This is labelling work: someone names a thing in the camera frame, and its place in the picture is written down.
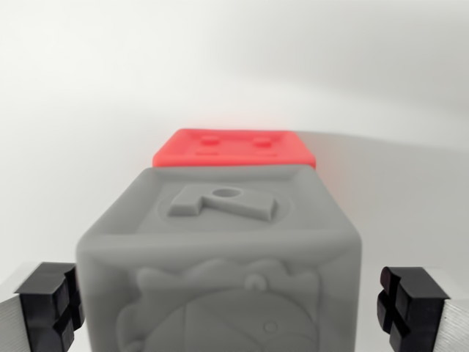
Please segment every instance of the gray toy block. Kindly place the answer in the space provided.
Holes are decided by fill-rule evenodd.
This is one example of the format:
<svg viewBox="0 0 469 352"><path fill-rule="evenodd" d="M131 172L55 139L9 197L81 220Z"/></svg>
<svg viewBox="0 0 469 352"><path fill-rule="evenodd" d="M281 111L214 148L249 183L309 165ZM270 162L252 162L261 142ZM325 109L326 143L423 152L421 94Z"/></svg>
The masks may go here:
<svg viewBox="0 0 469 352"><path fill-rule="evenodd" d="M144 170L80 240L94 352L353 352L358 233L310 166Z"/></svg>
<svg viewBox="0 0 469 352"><path fill-rule="evenodd" d="M450 297L445 300L433 352L469 351L469 292L442 269L425 271Z"/></svg>
<svg viewBox="0 0 469 352"><path fill-rule="evenodd" d="M31 352L21 297L15 291L37 266L23 263L0 285L0 352Z"/></svg>

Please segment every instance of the white wall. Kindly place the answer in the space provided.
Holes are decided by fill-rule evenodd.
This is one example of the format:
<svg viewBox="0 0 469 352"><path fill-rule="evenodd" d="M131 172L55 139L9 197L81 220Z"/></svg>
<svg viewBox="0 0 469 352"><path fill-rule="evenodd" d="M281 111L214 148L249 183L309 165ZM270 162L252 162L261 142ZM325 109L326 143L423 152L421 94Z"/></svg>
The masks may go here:
<svg viewBox="0 0 469 352"><path fill-rule="evenodd" d="M390 351L381 267L469 282L468 43L466 1L2 0L0 279L73 260L177 128L303 131L363 236L357 351Z"/></svg>

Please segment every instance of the block top face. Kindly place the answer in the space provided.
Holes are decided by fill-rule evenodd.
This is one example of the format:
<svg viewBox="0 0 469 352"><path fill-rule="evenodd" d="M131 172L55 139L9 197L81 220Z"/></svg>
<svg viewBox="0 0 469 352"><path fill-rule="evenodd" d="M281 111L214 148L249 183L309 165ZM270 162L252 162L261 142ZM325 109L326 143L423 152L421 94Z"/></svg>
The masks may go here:
<svg viewBox="0 0 469 352"><path fill-rule="evenodd" d="M178 130L155 154L153 166L306 164L316 158L294 132Z"/></svg>
<svg viewBox="0 0 469 352"><path fill-rule="evenodd" d="M203 246L226 257L304 246L305 256L320 257L351 241L358 234L310 166L168 167L144 170L79 251L147 250L154 257L155 249L194 254Z"/></svg>

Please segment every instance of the red toy block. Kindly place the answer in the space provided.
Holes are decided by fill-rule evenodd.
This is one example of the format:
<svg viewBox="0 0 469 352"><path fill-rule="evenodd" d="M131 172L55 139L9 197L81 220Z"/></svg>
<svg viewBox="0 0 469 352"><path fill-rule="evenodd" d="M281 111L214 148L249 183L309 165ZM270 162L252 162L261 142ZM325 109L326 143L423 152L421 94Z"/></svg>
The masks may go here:
<svg viewBox="0 0 469 352"><path fill-rule="evenodd" d="M316 158L290 131L178 130L153 157L153 166L307 164Z"/></svg>

